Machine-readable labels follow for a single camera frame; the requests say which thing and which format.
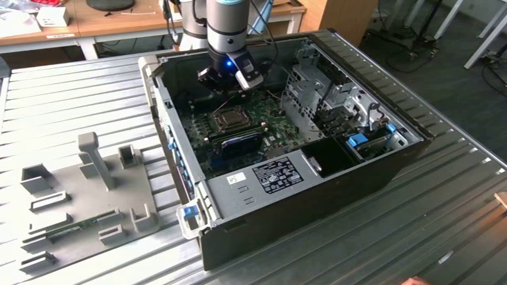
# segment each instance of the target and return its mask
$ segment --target table leg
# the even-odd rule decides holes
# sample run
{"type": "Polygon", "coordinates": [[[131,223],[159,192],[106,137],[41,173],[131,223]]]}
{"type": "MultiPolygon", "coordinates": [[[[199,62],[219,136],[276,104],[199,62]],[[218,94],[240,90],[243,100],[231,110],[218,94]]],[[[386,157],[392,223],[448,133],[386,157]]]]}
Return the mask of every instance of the table leg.
{"type": "Polygon", "coordinates": [[[398,13],[399,13],[399,10],[402,9],[403,2],[404,2],[404,0],[396,0],[395,7],[392,8],[392,14],[390,15],[390,19],[387,20],[387,23],[386,23],[386,29],[387,30],[390,30],[390,28],[391,28],[391,26],[396,20],[398,13]]]}
{"type": "Polygon", "coordinates": [[[294,34],[299,32],[299,26],[302,25],[302,18],[303,18],[302,13],[295,13],[292,15],[292,18],[288,22],[287,34],[294,34]]]}
{"type": "Polygon", "coordinates": [[[499,11],[496,12],[496,14],[492,17],[488,25],[486,26],[483,32],[480,33],[479,38],[484,38],[484,36],[490,32],[490,29],[492,28],[492,25],[496,23],[498,19],[502,17],[503,13],[506,12],[506,9],[507,9],[507,3],[502,6],[502,8],[499,9],[499,11]]]}
{"type": "Polygon", "coordinates": [[[456,1],[456,4],[454,4],[454,7],[451,9],[451,12],[450,14],[447,15],[447,18],[444,19],[443,23],[442,23],[442,26],[440,28],[438,29],[436,31],[436,34],[435,34],[435,39],[438,40],[442,35],[444,34],[447,28],[450,27],[450,24],[454,20],[454,17],[456,16],[458,14],[458,11],[459,11],[459,7],[462,6],[462,3],[463,3],[463,0],[458,0],[456,1]]]}
{"type": "Polygon", "coordinates": [[[415,6],[414,6],[414,9],[412,9],[412,12],[407,18],[407,20],[404,21],[403,25],[406,27],[410,27],[414,23],[414,20],[415,20],[415,17],[418,16],[419,14],[419,10],[420,10],[420,7],[422,5],[424,4],[424,0],[418,0],[418,2],[415,3],[415,6]]]}
{"type": "Polygon", "coordinates": [[[496,28],[492,30],[492,33],[490,34],[486,41],[483,42],[483,44],[478,48],[476,52],[474,53],[472,57],[470,58],[468,62],[466,63],[467,69],[471,68],[471,66],[474,65],[476,60],[482,57],[482,55],[483,55],[486,49],[488,48],[491,42],[495,40],[498,34],[500,34],[500,32],[506,26],[507,26],[507,15],[504,15],[503,20],[498,24],[496,28]]]}
{"type": "Polygon", "coordinates": [[[95,50],[95,39],[94,37],[80,37],[78,38],[78,44],[82,47],[83,54],[86,55],[86,59],[90,61],[91,59],[98,59],[99,55],[95,50]]]}

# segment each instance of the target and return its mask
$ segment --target white box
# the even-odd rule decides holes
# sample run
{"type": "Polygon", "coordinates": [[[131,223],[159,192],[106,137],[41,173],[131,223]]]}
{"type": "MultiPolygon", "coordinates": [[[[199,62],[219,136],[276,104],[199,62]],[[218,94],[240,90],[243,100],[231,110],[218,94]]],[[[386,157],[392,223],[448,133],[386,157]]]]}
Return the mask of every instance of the white box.
{"type": "Polygon", "coordinates": [[[65,7],[41,7],[37,14],[40,27],[67,27],[70,14],[65,7]]]}

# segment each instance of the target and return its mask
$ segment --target gray floor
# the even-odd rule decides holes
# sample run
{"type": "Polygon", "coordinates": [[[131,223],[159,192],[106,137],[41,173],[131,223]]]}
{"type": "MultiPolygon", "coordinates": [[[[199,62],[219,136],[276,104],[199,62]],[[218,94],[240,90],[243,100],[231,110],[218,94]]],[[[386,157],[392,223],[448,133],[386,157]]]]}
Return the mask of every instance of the gray floor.
{"type": "MultiPolygon", "coordinates": [[[[382,9],[390,10],[394,1],[382,0],[382,9]]],[[[406,1],[407,10],[411,1],[406,1]]],[[[414,24],[418,31],[424,21],[431,4],[426,4],[414,24]]],[[[448,13],[442,7],[430,34],[434,35],[448,13]]],[[[438,108],[438,110],[492,150],[507,160],[507,97],[498,94],[482,78],[483,64],[479,62],[470,70],[463,68],[474,51],[482,44],[476,37],[484,24],[458,14],[438,47],[440,51],[432,61],[416,72],[406,74],[394,71],[386,64],[386,57],[402,48],[371,37],[360,46],[362,50],[390,72],[410,86],[411,89],[438,108]]],[[[498,49],[506,39],[499,37],[491,49],[498,49]]],[[[494,74],[486,73],[488,81],[496,88],[506,91],[494,74]]]]}

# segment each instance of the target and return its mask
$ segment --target power supply label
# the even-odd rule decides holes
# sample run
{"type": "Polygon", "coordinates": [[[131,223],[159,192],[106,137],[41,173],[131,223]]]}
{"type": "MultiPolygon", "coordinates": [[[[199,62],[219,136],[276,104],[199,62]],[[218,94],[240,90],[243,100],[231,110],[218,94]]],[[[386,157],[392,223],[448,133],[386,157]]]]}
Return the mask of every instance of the power supply label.
{"type": "Polygon", "coordinates": [[[255,167],[254,173],[268,194],[274,194],[303,181],[288,157],[255,167]]]}

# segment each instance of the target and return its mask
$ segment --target barcode sticker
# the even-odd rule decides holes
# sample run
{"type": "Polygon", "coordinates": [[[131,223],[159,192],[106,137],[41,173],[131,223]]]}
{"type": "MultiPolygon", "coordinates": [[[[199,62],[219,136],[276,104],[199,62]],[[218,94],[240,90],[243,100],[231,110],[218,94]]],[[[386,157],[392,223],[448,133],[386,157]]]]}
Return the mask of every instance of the barcode sticker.
{"type": "Polygon", "coordinates": [[[75,34],[52,34],[51,36],[45,36],[48,39],[59,39],[60,37],[75,37],[75,34]]]}

